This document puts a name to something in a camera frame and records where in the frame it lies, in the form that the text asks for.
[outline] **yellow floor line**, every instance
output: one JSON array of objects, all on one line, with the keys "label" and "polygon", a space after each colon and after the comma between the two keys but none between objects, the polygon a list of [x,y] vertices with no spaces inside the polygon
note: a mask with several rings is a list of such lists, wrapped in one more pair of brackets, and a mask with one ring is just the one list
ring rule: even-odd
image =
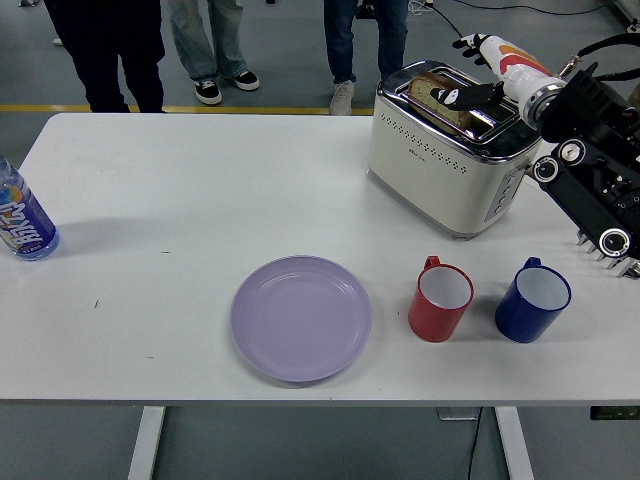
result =
[{"label": "yellow floor line", "polygon": [[[328,115],[328,108],[311,107],[181,107],[165,106],[169,113],[252,113],[258,115]],[[0,112],[89,112],[88,105],[0,105]],[[354,108],[353,115],[373,115],[372,108]]]}]

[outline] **toaster control panel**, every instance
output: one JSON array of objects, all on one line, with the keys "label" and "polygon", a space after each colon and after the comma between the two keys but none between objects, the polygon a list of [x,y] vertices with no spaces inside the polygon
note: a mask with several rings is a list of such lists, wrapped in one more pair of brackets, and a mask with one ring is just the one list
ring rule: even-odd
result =
[{"label": "toaster control panel", "polygon": [[484,219],[485,223],[490,221],[496,215],[502,214],[509,208],[509,205],[511,205],[511,202],[513,201],[513,197],[518,191],[520,182],[522,182],[524,173],[525,165],[511,170],[502,178],[502,182],[500,182],[496,196],[493,197],[487,216]]}]

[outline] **plate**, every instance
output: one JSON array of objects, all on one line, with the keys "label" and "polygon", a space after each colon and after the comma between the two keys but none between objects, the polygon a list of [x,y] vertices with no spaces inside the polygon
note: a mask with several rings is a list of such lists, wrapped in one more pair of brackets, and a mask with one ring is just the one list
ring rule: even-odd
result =
[{"label": "plate", "polygon": [[275,260],[252,273],[231,307],[233,338],[262,373],[288,382],[333,375],[362,351],[371,302],[349,271],[324,258]]}]

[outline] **white table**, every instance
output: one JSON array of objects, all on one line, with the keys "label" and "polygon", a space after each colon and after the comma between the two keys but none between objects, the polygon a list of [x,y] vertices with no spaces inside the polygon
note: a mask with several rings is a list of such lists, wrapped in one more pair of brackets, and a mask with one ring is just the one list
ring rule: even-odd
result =
[{"label": "white table", "polygon": [[[0,399],[640,402],[639,284],[576,246],[576,227],[531,184],[489,230],[452,240],[368,175],[370,129],[370,117],[53,117],[21,172],[62,240],[36,263],[0,250]],[[231,337],[236,289],[291,255],[341,264],[373,307],[361,355],[313,385],[256,372]],[[465,270],[475,286],[442,344],[418,339],[407,322],[429,255]],[[493,312],[529,256],[565,275],[574,298],[538,341],[522,345],[498,332]]]}]

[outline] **mug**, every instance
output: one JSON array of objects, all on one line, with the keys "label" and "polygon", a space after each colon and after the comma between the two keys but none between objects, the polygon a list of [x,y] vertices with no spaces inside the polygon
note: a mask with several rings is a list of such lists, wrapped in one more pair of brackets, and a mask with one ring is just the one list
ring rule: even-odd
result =
[{"label": "mug", "polygon": [[537,340],[571,302],[569,283],[530,257],[516,273],[495,314],[498,330],[515,342]]},{"label": "mug", "polygon": [[473,284],[462,270],[428,257],[409,309],[409,325],[423,340],[443,342],[453,334],[472,298]]}]

